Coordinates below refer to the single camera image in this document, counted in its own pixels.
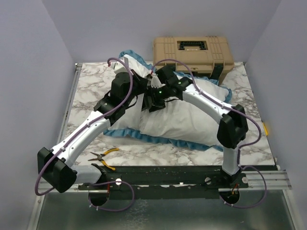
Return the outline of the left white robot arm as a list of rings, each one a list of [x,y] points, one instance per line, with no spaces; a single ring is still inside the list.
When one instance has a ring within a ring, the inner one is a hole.
[[[74,184],[88,183],[95,189],[105,186],[106,177],[97,165],[75,166],[86,147],[108,130],[126,112],[137,96],[146,93],[151,75],[140,76],[133,70],[117,73],[110,91],[97,102],[87,119],[66,139],[37,154],[38,178],[63,193]]]

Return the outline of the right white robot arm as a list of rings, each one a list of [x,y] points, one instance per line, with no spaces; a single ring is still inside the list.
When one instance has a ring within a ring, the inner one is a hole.
[[[238,144],[248,131],[242,106],[226,103],[203,91],[192,76],[179,76],[169,66],[145,75],[149,110],[140,131],[152,137],[182,140],[206,146],[221,145],[224,162],[221,184],[232,187],[239,172]]]

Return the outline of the white pillowcase blue trim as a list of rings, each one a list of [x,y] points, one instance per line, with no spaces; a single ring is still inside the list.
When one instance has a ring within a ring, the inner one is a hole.
[[[118,58],[123,57],[129,61],[129,67],[141,76],[148,74],[152,68],[152,64],[147,64],[132,50],[122,51]],[[217,80],[195,77],[195,82],[218,100],[225,103],[231,101],[231,89],[219,86]],[[167,102],[164,109],[149,113],[148,110],[141,111],[141,99],[103,134],[114,138],[129,136],[145,142],[172,144],[191,150],[206,151],[213,147],[223,151],[217,139],[218,124],[201,109],[185,101],[174,100]]]

